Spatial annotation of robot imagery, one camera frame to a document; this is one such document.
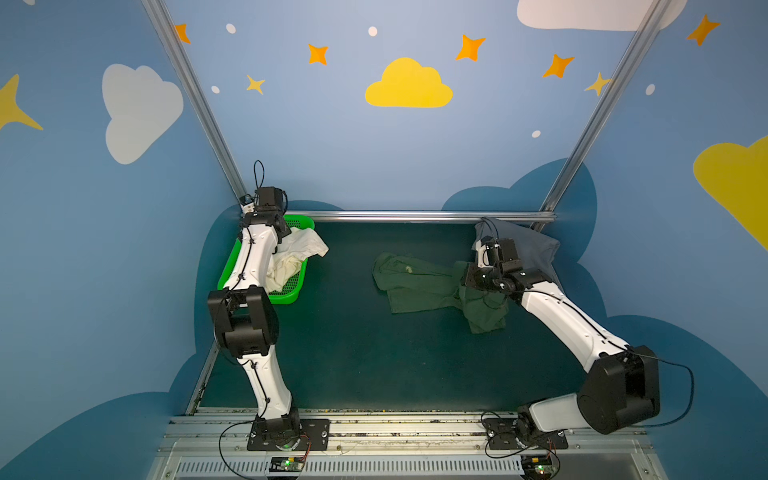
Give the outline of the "dark green t-shirt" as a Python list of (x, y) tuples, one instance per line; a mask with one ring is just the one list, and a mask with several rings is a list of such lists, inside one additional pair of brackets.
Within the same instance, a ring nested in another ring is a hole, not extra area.
[(448, 267), (385, 252), (374, 261), (372, 276), (395, 314), (452, 307), (462, 312), (473, 334), (503, 329), (509, 313), (507, 297), (468, 287), (468, 270), (464, 261)]

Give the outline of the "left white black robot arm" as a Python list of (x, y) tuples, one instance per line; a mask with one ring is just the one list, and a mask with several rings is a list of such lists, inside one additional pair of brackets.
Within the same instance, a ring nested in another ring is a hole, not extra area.
[(259, 187), (251, 206), (240, 223), (231, 275), (209, 293), (207, 306), (219, 347), (244, 370), (257, 400), (255, 434), (264, 442), (287, 444), (300, 436), (300, 420), (279, 368), (279, 320), (266, 285), (270, 260), (290, 234), (287, 194)]

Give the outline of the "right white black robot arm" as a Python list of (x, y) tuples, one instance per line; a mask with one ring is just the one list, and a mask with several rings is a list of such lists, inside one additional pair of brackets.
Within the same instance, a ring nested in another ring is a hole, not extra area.
[(518, 409), (517, 438), (529, 445), (548, 434), (590, 428), (610, 434), (660, 413), (658, 359), (632, 347), (573, 304), (549, 276), (523, 267), (515, 242), (490, 236), (474, 244), (465, 284), (504, 294), (535, 316), (571, 351), (586, 373), (580, 390)]

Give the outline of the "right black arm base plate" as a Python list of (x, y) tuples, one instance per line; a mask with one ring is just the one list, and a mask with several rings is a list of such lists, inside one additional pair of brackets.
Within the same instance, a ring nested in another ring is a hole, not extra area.
[(567, 449), (569, 444), (562, 431), (541, 432), (531, 421), (517, 417), (491, 415), (481, 419), (490, 450)]

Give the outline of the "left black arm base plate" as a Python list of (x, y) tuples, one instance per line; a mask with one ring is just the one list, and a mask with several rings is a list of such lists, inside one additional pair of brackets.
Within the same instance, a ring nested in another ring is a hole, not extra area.
[(330, 440), (328, 419), (299, 420), (298, 427), (284, 428), (282, 425), (266, 430), (265, 421), (254, 421), (247, 437), (248, 451), (304, 452), (307, 448), (326, 451)]

